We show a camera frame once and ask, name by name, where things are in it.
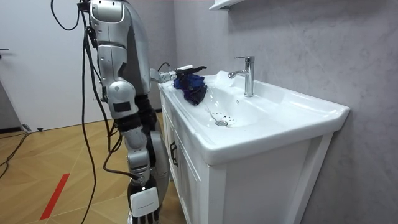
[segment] blue cloth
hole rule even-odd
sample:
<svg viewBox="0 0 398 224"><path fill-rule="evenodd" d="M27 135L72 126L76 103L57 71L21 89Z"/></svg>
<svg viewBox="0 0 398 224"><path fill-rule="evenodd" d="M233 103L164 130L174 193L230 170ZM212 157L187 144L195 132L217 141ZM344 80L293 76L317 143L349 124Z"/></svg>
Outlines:
<svg viewBox="0 0 398 224"><path fill-rule="evenodd" d="M184 92L184 98L193 105L203 101L207 91L205 77L195 74L183 75L174 81L174 88Z"/></svg>

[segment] red tape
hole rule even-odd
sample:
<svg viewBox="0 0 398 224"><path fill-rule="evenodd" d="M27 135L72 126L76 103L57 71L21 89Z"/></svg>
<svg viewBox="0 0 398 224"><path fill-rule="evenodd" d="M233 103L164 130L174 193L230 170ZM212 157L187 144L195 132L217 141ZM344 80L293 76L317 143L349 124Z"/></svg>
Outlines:
<svg viewBox="0 0 398 224"><path fill-rule="evenodd" d="M51 196L46 208L44 209L44 212L43 212L42 216L40 217L40 220L43 220L43 219L46 219L46 218L50 217L50 215L52 213L52 210L54 209L55 204L57 203L58 198L61 195L63 187L67 183L69 175L70 174L63 174L62 175L61 180L60 180L60 182L57 185L57 188L55 188L54 193L52 194L52 196Z"/></svg>

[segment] sink drain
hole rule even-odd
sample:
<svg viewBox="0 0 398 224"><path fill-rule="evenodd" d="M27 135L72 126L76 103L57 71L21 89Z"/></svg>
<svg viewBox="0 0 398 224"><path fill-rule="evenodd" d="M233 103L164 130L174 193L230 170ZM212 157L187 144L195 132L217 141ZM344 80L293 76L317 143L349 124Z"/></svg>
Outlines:
<svg viewBox="0 0 398 224"><path fill-rule="evenodd" d="M228 122L226 121L216 121L216 125L221 126L221 127L225 127L228 125Z"/></svg>

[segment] ceramic basin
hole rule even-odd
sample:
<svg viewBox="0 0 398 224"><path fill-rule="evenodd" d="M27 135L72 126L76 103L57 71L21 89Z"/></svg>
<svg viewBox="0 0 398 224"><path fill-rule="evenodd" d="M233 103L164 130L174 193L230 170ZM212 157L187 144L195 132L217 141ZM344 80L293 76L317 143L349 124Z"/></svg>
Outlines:
<svg viewBox="0 0 398 224"><path fill-rule="evenodd" d="M259 81L255 95L246 98L244 82L244 77L230 79L224 71L205 76L208 90L197 106L172 82L160 85L209 165L333 133L349 113L346 106Z"/></svg>

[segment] parquet floor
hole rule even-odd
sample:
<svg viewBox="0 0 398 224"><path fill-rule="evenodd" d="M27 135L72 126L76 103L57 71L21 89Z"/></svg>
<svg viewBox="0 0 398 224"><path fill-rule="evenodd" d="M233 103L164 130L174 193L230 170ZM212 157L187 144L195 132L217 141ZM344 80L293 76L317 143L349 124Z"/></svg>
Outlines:
<svg viewBox="0 0 398 224"><path fill-rule="evenodd" d="M162 115L158 114L160 124ZM107 156L103 122L86 125L97 171L97 188L86 222L127 223L128 178L102 169ZM15 149L23 136L0 139L0 161ZM109 168L126 170L126 148L115 153ZM49 218L40 220L64 174L70 174ZM31 134L0 179L0 223L2 224L80 224L93 187L90 158L81 126ZM163 202L162 224L185 224L173 182Z"/></svg>

